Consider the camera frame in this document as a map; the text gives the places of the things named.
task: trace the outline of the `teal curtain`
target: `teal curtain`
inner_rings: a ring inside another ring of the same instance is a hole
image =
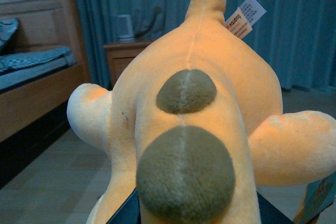
[[[110,81],[103,45],[116,41],[115,17],[131,14],[137,37],[157,39],[180,25],[190,0],[77,0],[94,83]],[[227,0],[228,18],[244,0]],[[285,89],[336,88],[336,0],[257,0],[267,13],[243,40]]]

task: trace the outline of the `white tag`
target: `white tag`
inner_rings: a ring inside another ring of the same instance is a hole
[[[239,8],[251,26],[266,12],[256,0],[245,0]]]
[[[240,8],[231,15],[231,17],[225,22],[225,26],[234,36],[242,39],[249,32],[252,31],[252,27],[241,12]]]

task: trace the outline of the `nightstand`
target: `nightstand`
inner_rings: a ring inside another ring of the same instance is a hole
[[[112,86],[115,85],[128,64],[152,42],[149,40],[133,40],[118,41],[104,45]]]

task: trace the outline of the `green felt patch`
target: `green felt patch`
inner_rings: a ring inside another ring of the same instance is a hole
[[[173,223],[210,223],[231,202],[235,172],[216,136],[200,127],[178,126],[144,151],[136,184],[153,215]]]
[[[210,76],[193,69],[172,75],[156,96],[156,105],[170,114],[185,114],[202,110],[216,97],[217,89]]]

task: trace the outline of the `orange plush toy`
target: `orange plush toy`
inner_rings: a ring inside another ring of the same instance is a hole
[[[112,91],[83,84],[71,95],[71,127],[112,164],[87,223],[106,223],[135,186],[143,224],[260,223],[256,185],[336,170],[335,119],[282,114],[275,73],[224,27],[225,6],[191,0],[185,22],[137,56]]]

